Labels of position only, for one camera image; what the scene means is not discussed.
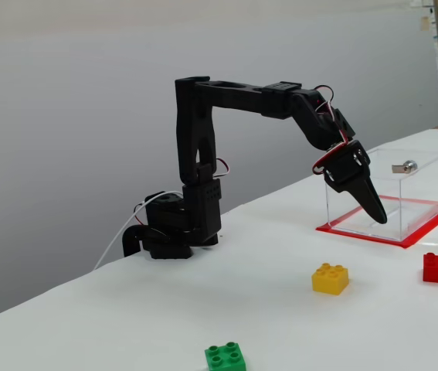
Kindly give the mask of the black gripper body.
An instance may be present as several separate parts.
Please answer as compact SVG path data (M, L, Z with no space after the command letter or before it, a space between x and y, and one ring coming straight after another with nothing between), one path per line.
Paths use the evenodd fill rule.
M325 182L338 193L347 192L345 186L359 177L369 177L369 157L358 140L352 140L345 146L333 148L314 165L321 171Z

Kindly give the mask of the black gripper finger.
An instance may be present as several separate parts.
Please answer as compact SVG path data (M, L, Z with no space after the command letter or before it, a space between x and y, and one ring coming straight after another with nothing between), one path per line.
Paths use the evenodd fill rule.
M345 190L374 221L379 224L387 223L387 214L369 177L352 179L345 186Z

